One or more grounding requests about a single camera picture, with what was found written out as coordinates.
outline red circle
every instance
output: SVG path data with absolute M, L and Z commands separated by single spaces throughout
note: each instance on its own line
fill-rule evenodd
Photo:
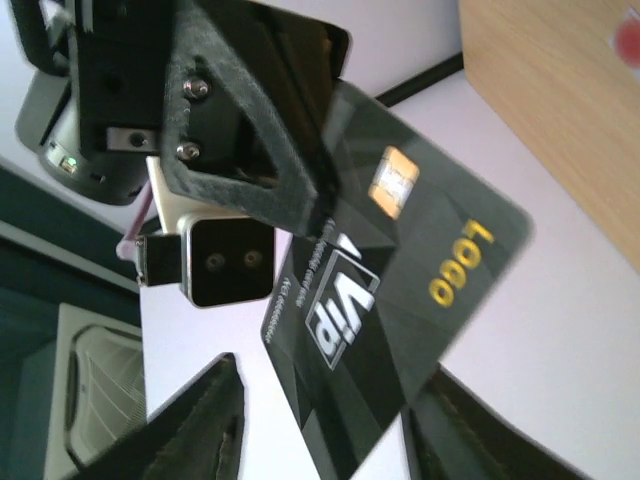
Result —
M 631 68 L 640 68 L 640 20 L 625 20 L 618 28 L 613 44 L 624 63 Z

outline black card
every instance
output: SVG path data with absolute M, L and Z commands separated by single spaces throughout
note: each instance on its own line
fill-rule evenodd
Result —
M 527 216 L 342 84 L 325 143 L 341 197 L 294 239 L 262 336 L 323 480 L 350 478 L 525 242 Z

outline white square outline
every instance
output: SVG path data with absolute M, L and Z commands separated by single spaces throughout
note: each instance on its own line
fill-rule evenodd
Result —
M 376 290 L 378 289 L 378 286 L 380 286 L 380 277 L 378 277 L 375 273 L 373 273 L 368 268 L 356 262 L 356 260 L 353 257 L 351 257 L 351 255 L 347 255 L 338 249 L 331 252 L 331 257 L 329 257 L 329 261 L 327 262 L 327 266 L 325 268 L 324 274 L 322 275 L 322 279 L 320 280 L 320 285 L 318 286 L 318 290 L 316 291 L 316 294 L 313 297 L 313 300 L 311 301 L 311 305 L 309 307 L 309 313 L 307 314 L 307 318 L 304 321 L 305 325 L 307 326 L 307 330 L 309 330 L 309 334 L 311 335 L 311 338 L 313 339 L 316 346 L 318 347 L 320 355 L 322 356 L 325 363 L 329 367 L 329 370 L 331 371 L 335 370 L 336 365 L 340 361 L 340 358 L 342 357 L 344 350 L 347 348 L 347 342 L 345 342 L 344 339 L 342 340 L 342 343 L 338 347 L 338 351 L 333 356 L 333 360 L 329 362 L 326 355 L 322 352 L 322 347 L 320 346 L 320 343 L 316 338 L 315 332 L 310 327 L 310 323 L 311 323 L 311 319 L 313 318 L 313 314 L 315 313 L 315 307 L 316 307 L 316 304 L 318 303 L 318 298 L 324 293 L 324 289 L 327 285 L 327 282 L 329 281 L 329 277 L 333 273 L 333 267 L 338 261 L 338 257 L 344 258 L 345 260 L 350 262 L 353 266 L 360 269 L 361 271 L 363 271 L 364 273 L 366 273 L 371 277 L 371 284 L 367 287 L 369 290 L 369 293 L 371 293 L 372 295 L 375 295 Z

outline pink cable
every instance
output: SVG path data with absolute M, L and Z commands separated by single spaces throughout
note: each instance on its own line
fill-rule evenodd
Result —
M 120 260 L 135 262 L 135 239 L 140 233 L 140 229 L 144 224 L 145 218 L 147 218 L 147 213 L 149 213 L 149 208 L 151 208 L 151 202 L 153 201 L 153 190 L 151 189 L 150 182 L 145 183 L 140 195 L 142 196 L 142 202 L 140 203 L 138 213 L 124 234 L 124 237 L 122 237 L 122 240 L 120 240 L 116 246 L 116 255 L 118 255 Z

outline card chip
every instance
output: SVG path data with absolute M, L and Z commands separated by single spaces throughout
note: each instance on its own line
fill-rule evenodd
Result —
M 387 147 L 369 188 L 369 196 L 396 220 L 404 207 L 420 170 L 395 147 Z

